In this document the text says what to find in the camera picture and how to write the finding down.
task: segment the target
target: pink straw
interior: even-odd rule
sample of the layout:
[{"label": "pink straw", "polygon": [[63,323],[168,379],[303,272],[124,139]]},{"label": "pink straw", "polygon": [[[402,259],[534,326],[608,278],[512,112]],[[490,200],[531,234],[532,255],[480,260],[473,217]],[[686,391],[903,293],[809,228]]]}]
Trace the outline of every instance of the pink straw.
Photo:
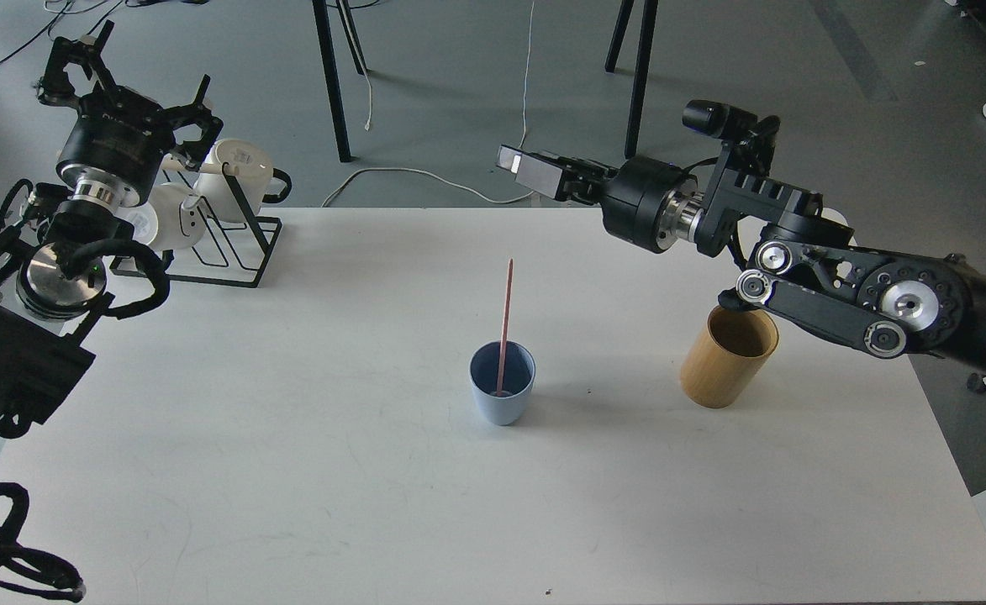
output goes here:
[{"label": "pink straw", "polygon": [[515,268],[515,259],[508,259],[508,292],[504,295],[504,326],[500,330],[500,367],[496,372],[496,396],[504,393],[504,361],[508,359],[508,312],[511,310],[511,276]]}]

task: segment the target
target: floor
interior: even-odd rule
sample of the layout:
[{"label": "floor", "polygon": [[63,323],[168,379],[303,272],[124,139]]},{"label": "floor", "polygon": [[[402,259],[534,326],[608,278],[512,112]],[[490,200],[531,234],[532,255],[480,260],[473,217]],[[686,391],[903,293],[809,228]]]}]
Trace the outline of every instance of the floor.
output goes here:
[{"label": "floor", "polygon": [[[0,57],[50,19],[39,3],[17,4],[0,3]],[[74,10],[93,4],[78,0]],[[618,6],[382,0],[359,8],[372,95],[331,11],[357,156],[347,165],[336,158],[307,3],[119,8],[103,56],[120,84],[166,106],[186,103],[201,74],[211,74],[224,135],[254,141],[290,172],[288,204],[317,206],[368,167],[430,170],[505,199],[525,192],[493,168],[498,145],[522,137],[524,91],[525,149],[623,160],[641,10],[620,69],[608,74],[601,66]],[[55,34],[84,34],[104,10],[67,16]],[[986,273],[986,37],[958,8],[940,0],[678,1],[662,5],[656,31],[640,154],[684,165],[715,153],[714,141],[680,126],[693,98],[776,114],[783,127],[773,176],[823,192],[857,229],[858,244],[962,252]],[[48,47],[42,37],[0,68],[0,199],[21,176],[55,180],[52,158],[73,124],[73,112],[33,98]],[[486,203],[428,177],[378,172],[357,177],[334,204]],[[986,489],[986,394],[966,390],[958,364],[913,364],[968,490]]]}]

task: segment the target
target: bamboo cup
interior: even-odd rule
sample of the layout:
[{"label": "bamboo cup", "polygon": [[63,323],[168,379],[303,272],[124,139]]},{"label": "bamboo cup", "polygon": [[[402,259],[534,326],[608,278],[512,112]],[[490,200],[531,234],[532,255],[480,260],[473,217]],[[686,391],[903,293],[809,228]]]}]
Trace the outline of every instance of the bamboo cup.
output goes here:
[{"label": "bamboo cup", "polygon": [[765,311],[714,308],[680,368],[684,393],[707,408],[730,406],[779,340],[777,325]]}]

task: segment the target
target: white mug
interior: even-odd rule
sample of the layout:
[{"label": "white mug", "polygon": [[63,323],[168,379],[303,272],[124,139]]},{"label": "white mug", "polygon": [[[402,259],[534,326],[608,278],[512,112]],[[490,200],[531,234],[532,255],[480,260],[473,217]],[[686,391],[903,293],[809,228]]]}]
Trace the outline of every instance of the white mug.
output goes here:
[{"label": "white mug", "polygon": [[205,235],[205,219],[198,211],[201,198],[181,183],[153,187],[142,206],[120,208],[116,217],[134,226],[136,241],[155,252],[185,250]]},{"label": "white mug", "polygon": [[[238,169],[239,175],[235,179],[239,181],[240,188],[246,195],[246,201],[250,203],[250,210],[255,215],[261,211],[261,200],[265,198],[265,191],[272,181],[272,158],[265,150],[250,141],[219,139],[208,151],[204,164],[227,164],[230,168]],[[239,203],[235,201],[235,195],[231,194],[231,187],[228,187],[223,175],[204,172],[198,176],[198,182],[193,184],[193,190],[198,195],[204,196],[208,207],[221,222],[246,222],[246,217],[239,208]]]}]

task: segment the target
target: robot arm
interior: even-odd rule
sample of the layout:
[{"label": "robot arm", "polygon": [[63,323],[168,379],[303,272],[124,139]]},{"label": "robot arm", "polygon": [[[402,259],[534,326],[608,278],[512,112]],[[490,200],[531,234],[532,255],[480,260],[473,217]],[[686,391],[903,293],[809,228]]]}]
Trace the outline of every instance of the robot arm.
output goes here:
[{"label": "robot arm", "polygon": [[[620,168],[501,146],[497,165],[557,200],[599,204],[604,228],[654,253],[678,239],[742,270],[720,295],[762,308],[820,338],[882,359],[931,353],[986,372],[986,276],[960,255],[928,258],[850,245],[853,230],[822,218],[822,196],[770,179],[780,119],[692,101],[685,126],[722,141],[704,192],[692,167],[635,157]],[[748,256],[737,223],[766,223]]]},{"label": "robot arm", "polygon": [[[63,185],[19,181],[0,207],[0,286],[13,279],[19,299],[33,317],[66,322],[81,318],[73,332],[57,336],[0,306],[0,436],[16,438],[43,423],[65,401],[92,364],[82,341],[101,317],[131,318],[159,307],[167,298],[165,264],[147,245],[134,241],[131,223],[117,218],[121,207],[146,203],[165,154],[197,168],[223,123],[204,106],[208,77],[192,103],[176,108],[115,84],[100,58],[112,24],[92,41],[59,38],[39,85],[39,100],[74,108],[78,119],[55,168]],[[81,66],[92,91],[78,97],[66,76]],[[196,125],[201,137],[178,143],[175,130]],[[30,189],[19,217],[6,226],[13,199]],[[35,245],[23,241],[36,233]],[[131,257],[153,283],[146,299],[113,307],[106,292],[102,257]],[[0,483],[11,501],[0,522],[0,568],[46,586],[33,589],[0,581],[0,587],[50,600],[77,602],[85,587],[77,570],[58,556],[18,543],[29,499],[15,483]]]}]

